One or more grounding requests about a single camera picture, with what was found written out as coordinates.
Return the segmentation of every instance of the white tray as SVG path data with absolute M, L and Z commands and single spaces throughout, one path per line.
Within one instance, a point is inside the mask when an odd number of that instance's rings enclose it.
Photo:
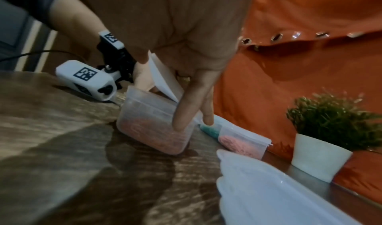
M 225 150 L 217 155 L 220 210 L 228 225 L 360 225 L 265 162 Z

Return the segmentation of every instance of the pink contents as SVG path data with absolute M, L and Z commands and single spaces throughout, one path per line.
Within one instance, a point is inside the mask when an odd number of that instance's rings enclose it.
M 261 159 L 262 155 L 256 150 L 253 145 L 246 143 L 240 139 L 231 136 L 220 136 L 219 142 L 228 150 L 240 155 L 245 155 L 255 159 Z
M 164 122 L 135 119 L 121 121 L 119 126 L 124 134 L 164 153 L 177 155 L 184 150 L 184 134 Z

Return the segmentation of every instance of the white pot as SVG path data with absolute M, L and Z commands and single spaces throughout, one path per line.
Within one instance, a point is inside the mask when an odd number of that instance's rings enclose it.
M 302 134 L 296 135 L 292 165 L 325 182 L 331 182 L 353 152 Z

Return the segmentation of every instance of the black cable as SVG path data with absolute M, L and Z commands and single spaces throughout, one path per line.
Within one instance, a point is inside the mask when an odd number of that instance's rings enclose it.
M 18 56 L 11 56 L 11 57 L 7 57 L 7 58 L 4 58 L 4 59 L 0 59 L 0 62 L 5 62 L 5 61 L 16 59 L 16 58 L 21 58 L 22 56 L 30 56 L 30 55 L 35 55 L 35 54 L 41 54 L 41 53 L 44 53 L 44 52 L 61 52 L 61 53 L 71 54 L 73 56 L 78 57 L 83 63 L 86 63 L 86 60 L 83 57 L 81 57 L 80 55 L 77 55 L 77 54 L 72 53 L 72 52 L 62 51 L 62 50 L 42 50 L 42 51 L 35 51 L 35 52 L 27 52 L 27 53 L 24 53 L 24 54 L 21 54 L 21 55 L 18 55 Z

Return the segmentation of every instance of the table surface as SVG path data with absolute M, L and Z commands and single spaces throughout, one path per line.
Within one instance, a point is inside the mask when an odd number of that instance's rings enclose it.
M 217 142 L 195 129 L 179 156 L 115 127 L 119 107 L 73 95 L 48 74 L 0 72 L 0 218 L 18 224 L 224 224 Z M 380 207 L 266 152 L 277 167 L 363 224 Z

